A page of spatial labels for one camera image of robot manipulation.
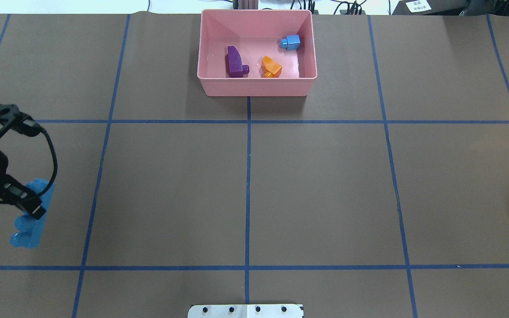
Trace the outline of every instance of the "orange block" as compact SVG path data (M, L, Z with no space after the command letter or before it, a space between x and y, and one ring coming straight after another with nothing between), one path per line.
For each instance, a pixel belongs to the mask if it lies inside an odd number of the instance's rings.
M282 73L282 65L276 63L268 56L262 58L262 68L266 71L265 78L277 78Z

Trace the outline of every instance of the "robotic arm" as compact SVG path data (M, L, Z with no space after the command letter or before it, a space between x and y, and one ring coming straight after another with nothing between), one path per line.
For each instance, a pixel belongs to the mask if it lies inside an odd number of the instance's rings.
M46 213L46 209L41 206L40 197L51 189L56 179L58 171L56 152L46 129L36 123L31 116L20 112L17 105L0 105L0 138L10 129L28 137L42 133L50 148L53 173L46 187L39 193L35 193L6 173L8 158L0 151L0 204L14 205L35 220L39 220Z

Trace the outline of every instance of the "light blue block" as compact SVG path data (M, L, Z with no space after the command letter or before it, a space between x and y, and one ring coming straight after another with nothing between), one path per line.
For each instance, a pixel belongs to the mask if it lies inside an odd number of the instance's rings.
M27 188L33 190L35 193L39 193L46 187L46 185L48 185L47 180L35 179L33 182L27 183ZM46 215L48 214L48 207L53 193L54 185L52 185L52 187L50 187L50 189L41 197L41 207L46 210L46 213L40 218L40 220L35 219L25 211L23 211L24 215L15 220L15 227L19 230L19 232L11 236L11 245L14 247L24 246L26 248L35 248L38 246L41 240L42 229L44 228Z
M297 50L300 48L300 43L301 42L300 42L299 35L297 35L297 34L289 35L280 41L280 47L283 49L286 49L288 51L293 51L293 50Z

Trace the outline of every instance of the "purple block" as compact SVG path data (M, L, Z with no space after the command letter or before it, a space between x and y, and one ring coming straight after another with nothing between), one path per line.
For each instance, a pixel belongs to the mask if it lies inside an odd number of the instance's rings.
M242 78L243 75L249 74L249 66L243 65L239 51L234 46L228 46L228 70L229 77Z

